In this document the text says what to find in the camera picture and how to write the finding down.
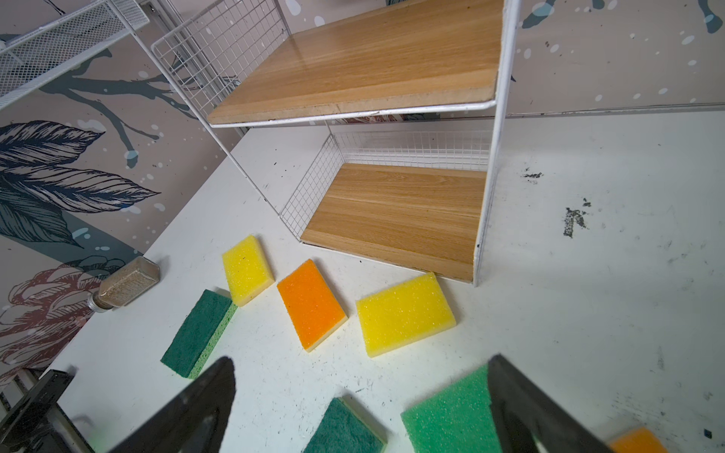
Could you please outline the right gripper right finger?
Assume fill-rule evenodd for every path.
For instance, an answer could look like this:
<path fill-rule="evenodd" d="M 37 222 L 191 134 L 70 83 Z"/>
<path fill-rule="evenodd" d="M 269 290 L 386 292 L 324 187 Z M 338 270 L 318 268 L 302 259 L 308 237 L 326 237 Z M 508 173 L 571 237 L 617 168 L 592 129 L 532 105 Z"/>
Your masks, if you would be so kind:
<path fill-rule="evenodd" d="M 490 410 L 504 452 L 609 452 L 503 355 L 488 362 Z"/>

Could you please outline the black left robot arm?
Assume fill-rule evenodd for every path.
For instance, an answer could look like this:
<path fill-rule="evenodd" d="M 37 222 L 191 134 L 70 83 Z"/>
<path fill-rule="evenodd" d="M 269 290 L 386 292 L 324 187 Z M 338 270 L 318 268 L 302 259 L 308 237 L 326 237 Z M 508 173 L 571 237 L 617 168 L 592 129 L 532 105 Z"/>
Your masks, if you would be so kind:
<path fill-rule="evenodd" d="M 59 400 L 73 381 L 65 371 L 23 369 L 1 391 L 3 452 L 91 452 Z"/>

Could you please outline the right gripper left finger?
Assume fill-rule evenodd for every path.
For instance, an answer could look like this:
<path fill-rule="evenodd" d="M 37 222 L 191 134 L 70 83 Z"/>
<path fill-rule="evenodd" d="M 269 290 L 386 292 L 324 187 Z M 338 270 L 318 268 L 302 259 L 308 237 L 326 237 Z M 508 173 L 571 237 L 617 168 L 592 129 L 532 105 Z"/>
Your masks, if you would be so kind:
<path fill-rule="evenodd" d="M 113 451 L 218 452 L 235 393 L 233 361 L 222 357 Z"/>

